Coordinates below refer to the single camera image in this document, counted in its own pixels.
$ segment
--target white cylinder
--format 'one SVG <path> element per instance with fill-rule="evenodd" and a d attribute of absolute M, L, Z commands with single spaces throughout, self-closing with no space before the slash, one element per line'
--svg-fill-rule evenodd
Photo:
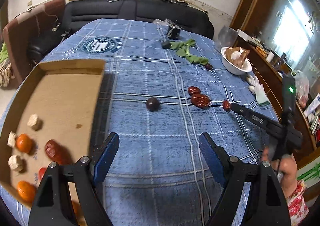
<path fill-rule="evenodd" d="M 274 56 L 275 55 L 272 52 L 270 52 L 267 56 L 267 61 L 270 63 Z"/>

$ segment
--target black sofa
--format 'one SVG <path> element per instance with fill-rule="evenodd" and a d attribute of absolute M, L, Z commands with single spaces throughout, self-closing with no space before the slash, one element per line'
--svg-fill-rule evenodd
<path fill-rule="evenodd" d="M 61 35 L 69 30 L 77 32 L 85 24 L 101 19 L 127 19 L 153 22 L 155 19 L 176 21 L 184 30 L 212 39 L 214 27 L 207 14 L 189 7 L 186 3 L 171 3 L 164 0 L 80 0 L 69 2 L 61 25 L 55 32 L 48 30 L 29 41 L 27 56 L 33 64 L 38 63 L 61 41 Z"/>

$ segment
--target dark round fruit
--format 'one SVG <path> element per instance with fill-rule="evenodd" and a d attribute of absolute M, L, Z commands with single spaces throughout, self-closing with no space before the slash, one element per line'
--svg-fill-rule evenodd
<path fill-rule="evenodd" d="M 191 95 L 191 103 L 199 108 L 208 108 L 210 106 L 210 98 L 205 94 Z"/>
<path fill-rule="evenodd" d="M 208 70 L 212 70 L 212 65 L 209 64 L 209 63 L 205 64 L 204 67 L 205 67 L 206 69 L 208 69 Z"/>
<path fill-rule="evenodd" d="M 223 101 L 222 107 L 226 112 L 231 110 L 231 103 L 228 100 Z"/>
<path fill-rule="evenodd" d="M 160 107 L 160 103 L 158 101 L 157 98 L 155 97 L 151 97 L 147 100 L 146 102 L 146 106 L 148 108 L 148 110 L 150 110 L 151 112 L 156 111 L 157 109 L 159 109 Z"/>
<path fill-rule="evenodd" d="M 190 86 L 188 88 L 188 94 L 190 94 L 190 95 L 199 94 L 199 93 L 201 93 L 201 90 L 198 87 Z"/>

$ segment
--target cardboard box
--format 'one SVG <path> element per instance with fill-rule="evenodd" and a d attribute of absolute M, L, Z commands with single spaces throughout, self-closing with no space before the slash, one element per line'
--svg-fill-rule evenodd
<path fill-rule="evenodd" d="M 44 145 L 54 139 L 68 149 L 74 162 L 89 154 L 92 122 L 104 75 L 105 61 L 78 59 L 38 64 L 22 84 L 9 109 L 0 135 L 0 183 L 26 207 L 16 191 L 21 180 L 39 186 L 37 173 L 51 160 Z M 27 127 L 32 114 L 43 121 L 39 131 Z M 26 133 L 35 142 L 30 154 L 7 146 L 8 135 Z M 18 154 L 25 160 L 25 169 L 11 171 L 8 159 Z M 69 184 L 72 200 L 78 200 L 73 183 Z"/>

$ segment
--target white glove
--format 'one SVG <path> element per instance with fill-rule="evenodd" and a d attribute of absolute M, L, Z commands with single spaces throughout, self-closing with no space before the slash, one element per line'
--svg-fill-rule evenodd
<path fill-rule="evenodd" d="M 264 92 L 263 84 L 259 83 L 258 77 L 256 76 L 253 77 L 252 75 L 248 75 L 246 77 L 246 81 L 248 82 L 248 84 L 250 84 L 249 90 L 253 95 L 256 96 L 258 105 L 259 106 L 269 105 L 270 101 Z"/>

